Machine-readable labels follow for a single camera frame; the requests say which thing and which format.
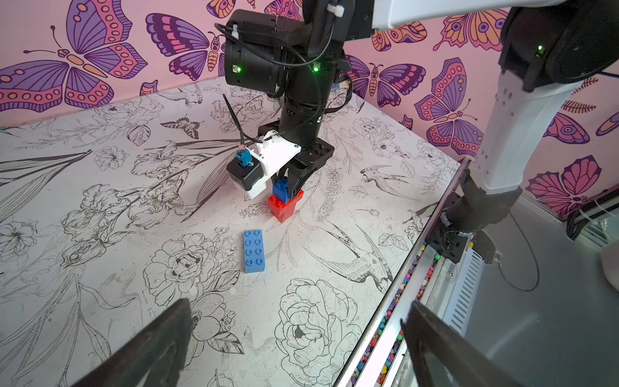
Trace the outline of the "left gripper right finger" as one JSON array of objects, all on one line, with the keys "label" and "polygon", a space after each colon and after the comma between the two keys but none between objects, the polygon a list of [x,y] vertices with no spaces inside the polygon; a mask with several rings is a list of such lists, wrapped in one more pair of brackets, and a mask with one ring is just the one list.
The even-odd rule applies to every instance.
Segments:
[{"label": "left gripper right finger", "polygon": [[420,386],[520,386],[419,301],[401,330]]}]

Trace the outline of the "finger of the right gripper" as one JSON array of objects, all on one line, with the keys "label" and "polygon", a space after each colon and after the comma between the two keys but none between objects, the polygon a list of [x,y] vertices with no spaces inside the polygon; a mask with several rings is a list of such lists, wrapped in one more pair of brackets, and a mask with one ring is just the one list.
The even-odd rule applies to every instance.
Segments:
[{"label": "finger of the right gripper", "polygon": [[299,169],[297,167],[288,167],[288,194],[289,196],[298,196],[303,185],[310,177],[309,169]]}]

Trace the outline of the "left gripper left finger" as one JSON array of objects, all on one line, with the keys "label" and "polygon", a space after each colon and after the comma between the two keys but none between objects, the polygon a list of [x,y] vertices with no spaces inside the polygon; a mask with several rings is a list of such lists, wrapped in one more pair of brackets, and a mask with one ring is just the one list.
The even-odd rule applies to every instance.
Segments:
[{"label": "left gripper left finger", "polygon": [[190,301],[168,307],[76,386],[176,386],[192,333]]}]

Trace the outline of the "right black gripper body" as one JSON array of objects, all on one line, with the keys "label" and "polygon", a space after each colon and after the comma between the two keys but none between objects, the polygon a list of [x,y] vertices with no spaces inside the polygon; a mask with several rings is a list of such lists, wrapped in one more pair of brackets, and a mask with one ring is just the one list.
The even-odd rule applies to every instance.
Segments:
[{"label": "right black gripper body", "polygon": [[224,27],[228,84],[284,99],[276,131],[301,146],[288,167],[322,169],[334,149],[319,139],[332,85],[350,66],[343,43],[351,27],[347,8],[316,8],[308,22],[238,10]]}]

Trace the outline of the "small blue lego brick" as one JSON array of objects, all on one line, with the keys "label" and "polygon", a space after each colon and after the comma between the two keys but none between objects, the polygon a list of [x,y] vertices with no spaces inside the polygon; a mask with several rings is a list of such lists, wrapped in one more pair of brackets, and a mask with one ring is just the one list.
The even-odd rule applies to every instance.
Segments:
[{"label": "small blue lego brick", "polygon": [[288,177],[282,177],[272,185],[272,195],[283,203],[290,201]]}]

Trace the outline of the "long red lego brick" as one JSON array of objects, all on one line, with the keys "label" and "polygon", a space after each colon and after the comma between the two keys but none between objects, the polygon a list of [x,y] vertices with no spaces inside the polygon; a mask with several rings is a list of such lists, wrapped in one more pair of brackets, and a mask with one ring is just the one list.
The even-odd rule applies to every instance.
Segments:
[{"label": "long red lego brick", "polygon": [[296,204],[303,198],[303,195],[304,191],[301,190],[295,198],[290,199],[287,203],[281,201],[276,195],[272,195],[269,198],[267,205],[272,215],[280,223],[284,223],[293,216]]}]

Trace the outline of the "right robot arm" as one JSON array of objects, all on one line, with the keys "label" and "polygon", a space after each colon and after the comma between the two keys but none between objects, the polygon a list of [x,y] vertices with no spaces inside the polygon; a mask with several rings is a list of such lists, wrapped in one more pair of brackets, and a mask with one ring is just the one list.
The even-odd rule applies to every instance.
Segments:
[{"label": "right robot arm", "polygon": [[401,24],[509,8],[496,20],[502,46],[496,101],[482,139],[461,140],[475,161],[461,182],[463,196],[448,206],[435,231],[442,237],[478,232],[503,220],[522,193],[526,165],[546,129],[586,78],[618,58],[615,1],[306,1],[303,19],[238,10],[219,27],[226,37],[227,82],[284,100],[279,120],[260,128],[259,152],[243,150],[228,167],[248,197],[267,181],[294,200],[333,154],[317,153],[319,127],[330,113],[330,87],[361,86],[344,56],[349,40]]}]

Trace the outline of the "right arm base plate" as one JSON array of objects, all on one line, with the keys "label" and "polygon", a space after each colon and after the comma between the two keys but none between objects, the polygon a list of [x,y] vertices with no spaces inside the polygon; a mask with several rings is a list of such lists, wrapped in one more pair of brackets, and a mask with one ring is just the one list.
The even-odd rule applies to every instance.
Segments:
[{"label": "right arm base plate", "polygon": [[442,258],[451,261],[453,264],[459,264],[470,248],[480,256],[485,264],[492,264],[496,254],[496,246],[485,231],[460,232],[443,222],[441,218],[443,210],[454,205],[458,199],[460,199],[460,196],[451,192],[446,196],[445,203],[442,206],[437,206],[439,218],[432,225],[425,242]]}]

